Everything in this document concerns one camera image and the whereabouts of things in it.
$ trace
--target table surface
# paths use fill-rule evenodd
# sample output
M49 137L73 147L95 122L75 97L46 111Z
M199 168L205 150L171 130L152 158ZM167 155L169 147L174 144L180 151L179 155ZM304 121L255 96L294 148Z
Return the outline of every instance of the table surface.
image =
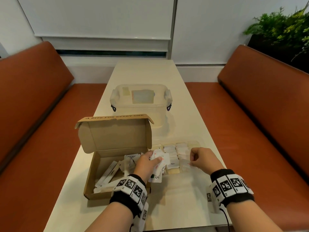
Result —
M168 125L152 129L153 144L193 139L211 148L222 158L172 60L119 61L106 86L94 116L113 115L112 90L120 84L163 84L171 90L173 103L167 113ZM80 147L45 227L45 232L84 231L108 205L108 200L88 201L83 196L92 154ZM145 230L166 230L198 226L226 225L223 214L210 213L204 173L168 175L162 183L153 183L149 195L149 213Z

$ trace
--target plastic storage container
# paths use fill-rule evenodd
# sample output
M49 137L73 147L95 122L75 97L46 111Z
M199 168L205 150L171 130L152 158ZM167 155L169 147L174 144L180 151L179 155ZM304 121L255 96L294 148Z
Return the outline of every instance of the plastic storage container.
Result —
M117 115L147 114L154 126L162 126L172 106L171 91L160 84L118 85L111 94L111 107Z

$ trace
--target black planter box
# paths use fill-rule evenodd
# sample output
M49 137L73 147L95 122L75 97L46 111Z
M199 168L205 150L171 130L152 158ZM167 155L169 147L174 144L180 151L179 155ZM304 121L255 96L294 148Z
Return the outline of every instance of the black planter box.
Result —
M281 62L291 65L292 67L296 67L299 70L309 73L309 53L301 53L295 57L295 55L302 50L300 48L297 49L279 44L272 45L272 41L259 35L252 35L248 46L280 60Z

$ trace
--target cardboard box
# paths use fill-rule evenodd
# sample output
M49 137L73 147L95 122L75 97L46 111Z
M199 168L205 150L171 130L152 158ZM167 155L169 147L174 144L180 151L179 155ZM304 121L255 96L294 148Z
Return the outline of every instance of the cardboard box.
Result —
M153 121L146 114L85 117L77 122L79 140L85 153L92 153L84 196L89 200L111 197L113 187L105 192L93 193L95 183L113 161L124 159L124 155L145 153L152 146L151 127ZM112 181L124 174L118 170Z

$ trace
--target left hand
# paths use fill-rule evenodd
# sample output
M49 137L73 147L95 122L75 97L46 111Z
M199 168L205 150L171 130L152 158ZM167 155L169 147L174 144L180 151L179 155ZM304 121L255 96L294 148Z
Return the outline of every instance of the left hand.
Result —
M162 157L155 158L154 160L149 160L149 158L152 156L152 153L153 151L149 151L142 155L137 161L134 170L134 174L139 175L141 179L145 182L145 184L151 177L156 165L162 161Z

